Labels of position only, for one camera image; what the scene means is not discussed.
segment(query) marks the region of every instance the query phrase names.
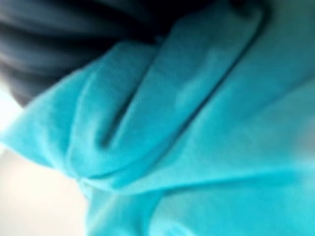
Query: blue textile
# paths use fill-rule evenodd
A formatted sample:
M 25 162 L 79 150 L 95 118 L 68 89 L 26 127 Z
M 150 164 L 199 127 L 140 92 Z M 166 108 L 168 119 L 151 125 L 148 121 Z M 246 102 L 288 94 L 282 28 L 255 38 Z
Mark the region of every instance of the blue textile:
M 226 1 L 117 44 L 1 141 L 77 179 L 90 236 L 315 236 L 315 1 Z

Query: dark fabric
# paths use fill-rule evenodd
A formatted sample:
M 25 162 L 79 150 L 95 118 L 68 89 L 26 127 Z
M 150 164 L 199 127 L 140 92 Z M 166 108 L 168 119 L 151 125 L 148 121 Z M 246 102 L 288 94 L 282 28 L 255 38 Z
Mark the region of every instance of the dark fabric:
M 22 105 L 118 40 L 153 42 L 210 0 L 0 0 L 0 77 Z

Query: dark gray cloth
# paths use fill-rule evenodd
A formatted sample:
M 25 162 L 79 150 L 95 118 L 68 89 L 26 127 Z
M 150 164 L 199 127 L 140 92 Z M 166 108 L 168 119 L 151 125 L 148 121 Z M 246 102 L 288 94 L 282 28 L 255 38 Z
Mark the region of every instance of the dark gray cloth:
M 115 42 L 153 42 L 211 0 L 0 0 L 0 77 L 23 106 Z

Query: light background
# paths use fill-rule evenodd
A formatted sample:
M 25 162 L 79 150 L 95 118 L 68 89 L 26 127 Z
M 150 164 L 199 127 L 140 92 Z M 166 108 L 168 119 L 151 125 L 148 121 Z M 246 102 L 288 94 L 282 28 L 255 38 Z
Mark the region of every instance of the light background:
M 21 112 L 0 83 L 0 130 Z M 86 206 L 73 180 L 0 147 L 0 236 L 83 236 Z

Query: clothing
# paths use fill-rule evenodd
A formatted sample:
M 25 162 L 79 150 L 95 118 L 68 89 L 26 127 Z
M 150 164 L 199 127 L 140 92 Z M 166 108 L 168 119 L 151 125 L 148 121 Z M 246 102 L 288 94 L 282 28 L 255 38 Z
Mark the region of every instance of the clothing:
M 183 5 L 209 2 L 187 0 Z M 177 3 L 162 3 L 0 0 L 0 77 L 17 101 L 26 106 L 65 75 L 103 55 L 117 41 L 154 42 L 176 19 L 196 9 L 186 7 L 177 13 Z M 165 6 L 167 10 L 158 17 Z
M 314 10 L 218 1 L 116 44 L 0 140 L 78 181 L 90 236 L 314 236 Z

